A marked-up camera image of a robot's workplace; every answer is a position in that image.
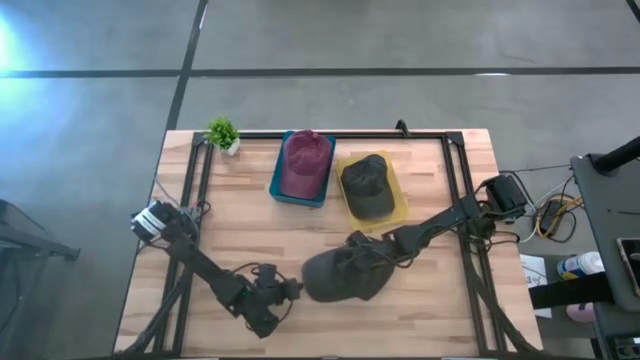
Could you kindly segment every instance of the wooden table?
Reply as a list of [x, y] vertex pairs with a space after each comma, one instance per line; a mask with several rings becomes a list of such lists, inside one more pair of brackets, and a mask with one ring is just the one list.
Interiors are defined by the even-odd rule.
[[[462, 131], [473, 183], [477, 185], [497, 174], [491, 140], [485, 129]], [[192, 134], [168, 132], [158, 166], [158, 180], [178, 199]], [[282, 204], [271, 198], [268, 188], [280, 145], [278, 140], [243, 140], [235, 157], [215, 152], [207, 191], [212, 211], [203, 218], [200, 248], [224, 268], [269, 262], [285, 276], [301, 279], [305, 260], [341, 246], [352, 229], [333, 168], [327, 200], [320, 209]], [[339, 140], [335, 157], [379, 149], [388, 151], [392, 159], [410, 209], [407, 223], [422, 222], [451, 206], [442, 148], [437, 141]], [[458, 163], [455, 165], [464, 194]], [[193, 199], [199, 178], [196, 173]], [[165, 199], [157, 187], [153, 197]], [[526, 339], [541, 348], [517, 247], [495, 246], [489, 258], [502, 308]], [[156, 311], [167, 264], [168, 257], [162, 250], [147, 248], [138, 255], [116, 350], [126, 348]], [[209, 286], [195, 278], [182, 355], [477, 355], [467, 296], [458, 241], [450, 234], [435, 238], [409, 269], [395, 271], [368, 302], [349, 299], [320, 304], [303, 294], [289, 317], [262, 340], [245, 328], [242, 319], [229, 315]], [[281, 306], [274, 312], [281, 315], [285, 310], [286, 306]], [[492, 339], [486, 309], [483, 318], [487, 336]]]

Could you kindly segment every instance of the black cap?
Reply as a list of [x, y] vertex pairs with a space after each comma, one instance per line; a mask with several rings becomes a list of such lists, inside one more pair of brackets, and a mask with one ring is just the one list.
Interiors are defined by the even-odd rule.
[[372, 154], [346, 166], [340, 181], [349, 210], [358, 219], [385, 217], [395, 209], [387, 163], [382, 156]]

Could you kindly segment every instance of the gray floor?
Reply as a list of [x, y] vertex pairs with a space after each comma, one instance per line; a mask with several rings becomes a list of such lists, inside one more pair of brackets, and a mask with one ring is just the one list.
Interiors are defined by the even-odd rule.
[[[196, 6], [5, 1], [0, 70], [180, 69]], [[639, 40], [623, 0], [211, 0], [194, 68], [640, 66]], [[136, 247], [128, 217], [148, 199], [176, 83], [0, 79], [0, 198], [83, 249], [78, 262], [47, 267], [19, 358], [110, 352]], [[514, 169], [637, 136], [639, 93], [640, 75], [194, 78], [177, 127], [201, 129], [220, 114], [243, 129], [387, 128], [400, 118], [484, 127], [500, 168]], [[568, 176], [523, 180], [535, 198]], [[579, 222], [568, 244], [534, 238], [521, 251], [594, 248]], [[529, 233], [526, 221], [517, 229]]]

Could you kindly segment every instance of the red cap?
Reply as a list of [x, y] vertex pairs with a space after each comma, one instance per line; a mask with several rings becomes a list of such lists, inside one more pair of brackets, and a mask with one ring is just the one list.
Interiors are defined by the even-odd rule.
[[291, 135], [284, 143], [280, 192], [313, 199], [320, 192], [331, 157], [329, 139], [311, 130]]

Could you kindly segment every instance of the white paper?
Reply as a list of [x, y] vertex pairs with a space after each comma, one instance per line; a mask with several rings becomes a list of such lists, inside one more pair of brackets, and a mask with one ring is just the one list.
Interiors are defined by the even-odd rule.
[[[524, 270], [524, 274], [527, 277], [527, 287], [547, 285], [547, 272], [544, 268], [544, 258], [520, 255], [520, 261], [522, 262], [522, 270]], [[551, 318], [550, 308], [534, 310], [534, 313], [536, 316]]]

